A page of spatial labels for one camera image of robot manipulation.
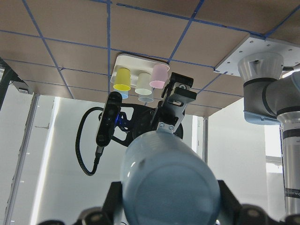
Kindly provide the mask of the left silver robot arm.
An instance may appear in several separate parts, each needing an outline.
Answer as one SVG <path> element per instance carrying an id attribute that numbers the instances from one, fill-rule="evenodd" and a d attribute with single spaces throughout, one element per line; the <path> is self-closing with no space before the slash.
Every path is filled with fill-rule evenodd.
<path id="1" fill-rule="evenodd" d="M 280 78 L 283 57 L 260 52 L 241 59 L 247 112 L 271 116 L 284 126 L 286 148 L 296 147 L 300 130 L 300 74 Z M 122 200 L 131 225 L 274 225 L 259 207 L 242 205 L 222 180 L 175 135 L 184 117 L 184 99 L 195 93 L 163 92 L 153 115 L 155 129 L 133 140 L 122 172 Z"/>

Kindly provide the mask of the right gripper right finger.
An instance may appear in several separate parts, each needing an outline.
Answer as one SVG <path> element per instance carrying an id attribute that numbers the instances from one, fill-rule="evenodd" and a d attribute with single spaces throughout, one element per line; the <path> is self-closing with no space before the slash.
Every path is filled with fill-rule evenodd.
<path id="1" fill-rule="evenodd" d="M 220 212 L 217 219 L 221 225 L 235 225 L 242 206 L 223 180 L 218 180 L 218 185 L 220 189 Z"/>

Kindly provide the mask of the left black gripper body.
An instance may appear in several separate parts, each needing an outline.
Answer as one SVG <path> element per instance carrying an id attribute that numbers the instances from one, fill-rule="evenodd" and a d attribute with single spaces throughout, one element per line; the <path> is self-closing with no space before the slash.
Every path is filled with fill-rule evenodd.
<path id="1" fill-rule="evenodd" d="M 194 79 L 172 72 L 168 84 L 162 92 L 163 100 L 156 108 L 144 105 L 128 104 L 134 112 L 129 125 L 127 136 L 132 141 L 138 136 L 154 131 L 162 122 L 167 127 L 172 126 L 172 132 L 183 138 L 182 120 L 187 104 L 196 100 L 197 94 L 191 91 Z"/>

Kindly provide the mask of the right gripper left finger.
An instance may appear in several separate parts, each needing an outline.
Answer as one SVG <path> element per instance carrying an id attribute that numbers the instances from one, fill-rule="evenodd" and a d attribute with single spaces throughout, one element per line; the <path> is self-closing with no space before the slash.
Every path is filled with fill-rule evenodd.
<path id="1" fill-rule="evenodd" d="M 120 225 L 123 213 L 122 183 L 112 182 L 104 201 L 102 212 L 109 225 Z"/>

